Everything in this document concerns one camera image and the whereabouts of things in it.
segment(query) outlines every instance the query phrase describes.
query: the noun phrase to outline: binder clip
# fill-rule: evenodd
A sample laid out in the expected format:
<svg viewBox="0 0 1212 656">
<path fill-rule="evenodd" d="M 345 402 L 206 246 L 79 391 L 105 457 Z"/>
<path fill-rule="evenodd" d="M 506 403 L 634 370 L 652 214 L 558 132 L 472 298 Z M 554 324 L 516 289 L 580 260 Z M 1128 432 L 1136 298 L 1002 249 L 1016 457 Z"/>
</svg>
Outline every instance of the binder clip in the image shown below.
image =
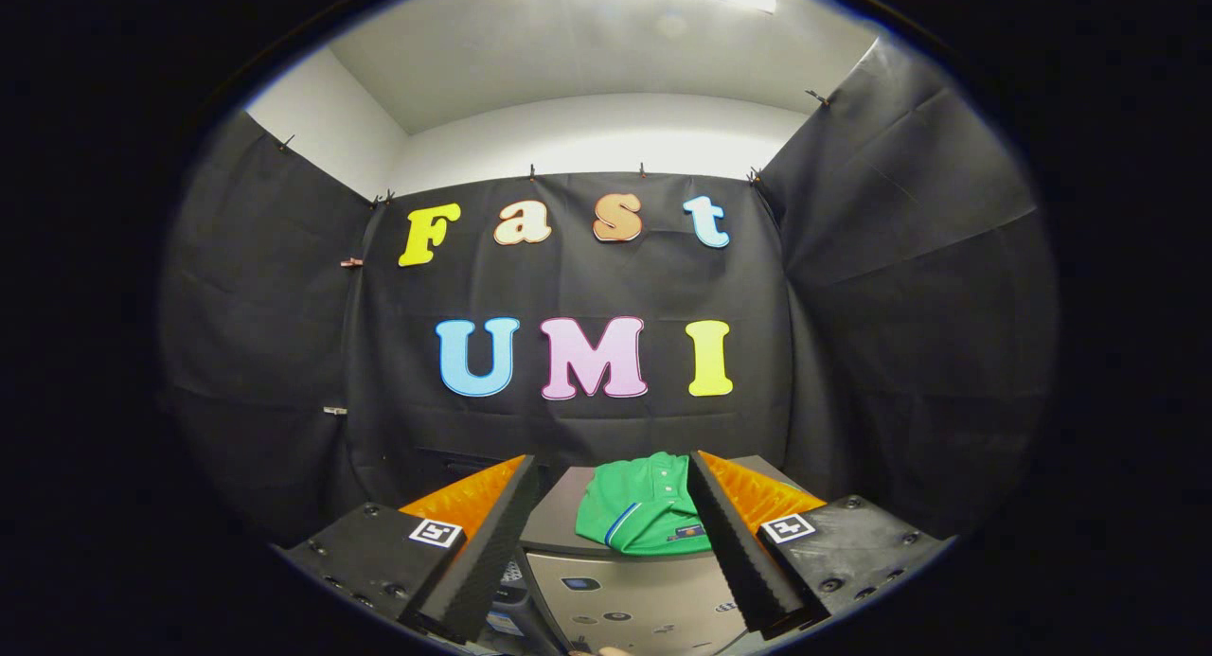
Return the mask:
<svg viewBox="0 0 1212 656">
<path fill-rule="evenodd" d="M 819 99 L 819 101 L 821 101 L 821 104 L 823 104 L 823 105 L 825 105 L 825 107 L 829 107 L 829 101 L 828 101 L 828 99 L 825 99 L 825 98 L 823 98 L 822 96 L 818 96 L 818 95 L 817 95 L 817 91 L 804 91 L 804 92 L 806 92 L 806 93 L 808 93 L 810 96 L 813 96 L 814 98 Z"/>
</svg>

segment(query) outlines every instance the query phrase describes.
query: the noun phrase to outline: green polo shirt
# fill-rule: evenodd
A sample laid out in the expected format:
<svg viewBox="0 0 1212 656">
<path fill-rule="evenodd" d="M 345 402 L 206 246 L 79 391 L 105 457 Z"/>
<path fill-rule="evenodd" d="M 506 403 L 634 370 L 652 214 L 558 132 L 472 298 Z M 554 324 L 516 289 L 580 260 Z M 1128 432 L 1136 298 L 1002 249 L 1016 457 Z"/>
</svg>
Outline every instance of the green polo shirt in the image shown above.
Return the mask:
<svg viewBox="0 0 1212 656">
<path fill-rule="evenodd" d="M 686 492 L 688 467 L 690 457 L 668 452 L 598 467 L 577 510 L 577 535 L 639 557 L 711 549 Z"/>
</svg>

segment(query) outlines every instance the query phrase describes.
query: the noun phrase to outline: pink letter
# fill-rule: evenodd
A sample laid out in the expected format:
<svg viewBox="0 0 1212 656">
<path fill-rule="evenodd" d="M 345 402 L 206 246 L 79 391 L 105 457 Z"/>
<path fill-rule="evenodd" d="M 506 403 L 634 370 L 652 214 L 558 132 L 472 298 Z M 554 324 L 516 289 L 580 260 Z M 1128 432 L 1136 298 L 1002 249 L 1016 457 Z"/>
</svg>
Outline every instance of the pink letter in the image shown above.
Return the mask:
<svg viewBox="0 0 1212 656">
<path fill-rule="evenodd" d="M 606 325 L 598 348 L 589 346 L 581 325 L 572 318 L 551 318 L 538 329 L 551 341 L 551 376 L 543 387 L 543 398 L 568 400 L 577 395 L 576 387 L 568 383 L 570 366 L 587 395 L 598 393 L 606 367 L 610 367 L 610 381 L 604 389 L 606 395 L 633 398 L 647 393 L 648 384 L 640 378 L 640 330 L 644 329 L 644 320 L 614 318 Z"/>
</svg>

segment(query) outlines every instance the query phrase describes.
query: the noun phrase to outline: white wall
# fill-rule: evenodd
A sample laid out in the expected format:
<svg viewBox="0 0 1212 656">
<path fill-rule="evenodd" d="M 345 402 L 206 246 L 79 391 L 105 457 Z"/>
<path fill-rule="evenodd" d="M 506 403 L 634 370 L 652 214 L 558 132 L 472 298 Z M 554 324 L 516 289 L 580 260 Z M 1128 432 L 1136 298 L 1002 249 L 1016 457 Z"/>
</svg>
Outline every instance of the white wall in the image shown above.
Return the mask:
<svg viewBox="0 0 1212 656">
<path fill-rule="evenodd" d="M 407 135 L 327 47 L 246 107 L 279 141 L 366 199 L 387 192 Z"/>
<path fill-rule="evenodd" d="M 534 102 L 408 137 L 387 187 L 396 194 L 530 173 L 645 171 L 743 179 L 806 114 L 751 102 L 622 93 Z"/>
</svg>

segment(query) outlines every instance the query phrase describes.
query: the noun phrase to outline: orange letter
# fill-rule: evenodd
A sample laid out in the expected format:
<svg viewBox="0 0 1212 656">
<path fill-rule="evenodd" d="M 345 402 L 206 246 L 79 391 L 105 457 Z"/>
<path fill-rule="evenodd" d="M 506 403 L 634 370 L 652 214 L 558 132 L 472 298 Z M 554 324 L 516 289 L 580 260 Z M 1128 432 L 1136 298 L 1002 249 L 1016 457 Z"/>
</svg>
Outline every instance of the orange letter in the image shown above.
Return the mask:
<svg viewBox="0 0 1212 656">
<path fill-rule="evenodd" d="M 640 236 L 644 223 L 640 216 L 640 198 L 634 194 L 608 194 L 594 205 L 594 236 L 604 243 L 625 243 Z"/>
</svg>

